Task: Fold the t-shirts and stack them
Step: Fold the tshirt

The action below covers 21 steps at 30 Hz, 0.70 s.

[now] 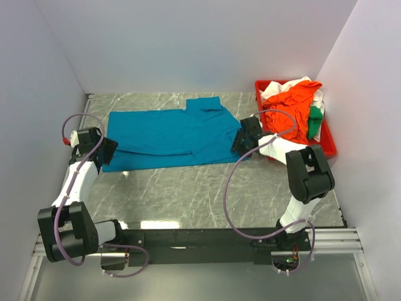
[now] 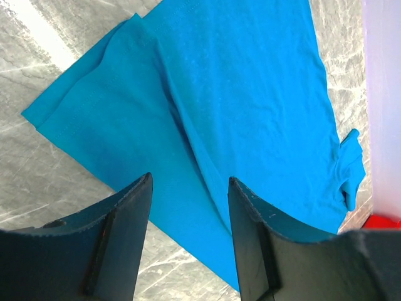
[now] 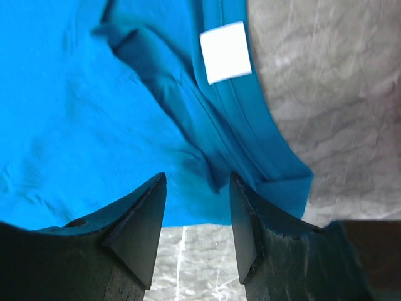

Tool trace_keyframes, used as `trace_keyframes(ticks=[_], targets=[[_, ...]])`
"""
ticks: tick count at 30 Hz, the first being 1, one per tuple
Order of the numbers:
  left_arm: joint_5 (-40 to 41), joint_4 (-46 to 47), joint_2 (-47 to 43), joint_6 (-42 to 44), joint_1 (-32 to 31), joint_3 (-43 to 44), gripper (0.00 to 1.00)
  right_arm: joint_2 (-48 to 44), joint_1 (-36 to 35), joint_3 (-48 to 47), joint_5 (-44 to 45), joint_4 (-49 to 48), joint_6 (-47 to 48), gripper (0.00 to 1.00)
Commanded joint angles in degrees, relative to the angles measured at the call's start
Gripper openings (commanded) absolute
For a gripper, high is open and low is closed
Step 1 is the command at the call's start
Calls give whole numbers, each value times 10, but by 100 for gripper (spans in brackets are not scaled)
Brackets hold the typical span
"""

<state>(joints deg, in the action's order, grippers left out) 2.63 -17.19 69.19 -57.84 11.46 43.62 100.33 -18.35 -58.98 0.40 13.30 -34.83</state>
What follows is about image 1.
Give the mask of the blue t shirt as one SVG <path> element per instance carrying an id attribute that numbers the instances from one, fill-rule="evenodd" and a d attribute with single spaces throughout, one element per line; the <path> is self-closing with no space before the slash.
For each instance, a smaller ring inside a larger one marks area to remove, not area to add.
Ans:
<path id="1" fill-rule="evenodd" d="M 188 99 L 184 109 L 111 112 L 107 137 L 118 147 L 103 172 L 236 162 L 239 128 L 219 97 Z"/>

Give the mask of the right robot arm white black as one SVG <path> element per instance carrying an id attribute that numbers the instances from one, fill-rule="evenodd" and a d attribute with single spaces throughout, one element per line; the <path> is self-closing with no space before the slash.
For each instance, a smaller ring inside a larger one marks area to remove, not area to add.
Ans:
<path id="1" fill-rule="evenodd" d="M 297 144 L 278 134 L 263 132 L 255 116 L 242 119 L 240 123 L 232 152 L 245 159 L 258 151 L 286 166 L 291 199 L 273 233 L 256 239 L 289 250 L 303 237 L 315 206 L 335 187 L 324 150 L 318 144 Z"/>

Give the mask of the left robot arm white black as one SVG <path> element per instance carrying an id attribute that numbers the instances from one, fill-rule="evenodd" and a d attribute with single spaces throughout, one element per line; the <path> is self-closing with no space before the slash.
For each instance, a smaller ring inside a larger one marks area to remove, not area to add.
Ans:
<path id="1" fill-rule="evenodd" d="M 38 213 L 38 225 L 46 257 L 65 259 L 57 242 L 70 258 L 96 253 L 102 244 L 112 252 L 125 244 L 116 219 L 94 223 L 86 206 L 90 188 L 103 166 L 109 165 L 118 143 L 102 137 L 98 127 L 74 130 L 68 139 L 72 148 L 68 176 L 51 207 Z"/>

